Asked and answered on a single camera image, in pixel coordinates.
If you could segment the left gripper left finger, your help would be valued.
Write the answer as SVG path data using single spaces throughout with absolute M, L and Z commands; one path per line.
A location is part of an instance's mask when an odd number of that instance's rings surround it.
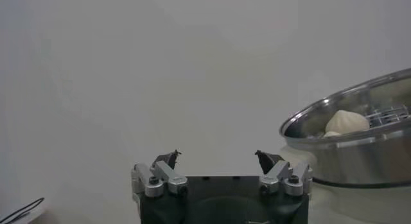
M 131 170 L 132 194 L 158 198 L 168 191 L 173 196 L 186 196 L 188 178 L 174 170 L 180 154 L 181 152 L 174 150 L 159 155 L 150 166 L 136 163 Z

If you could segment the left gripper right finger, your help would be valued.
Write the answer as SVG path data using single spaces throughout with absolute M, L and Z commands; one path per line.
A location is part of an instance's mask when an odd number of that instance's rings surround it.
M 311 196 L 312 168 L 307 162 L 292 166 L 282 156 L 257 150 L 263 174 L 259 186 L 264 194 L 274 194 L 282 187 L 289 196 Z

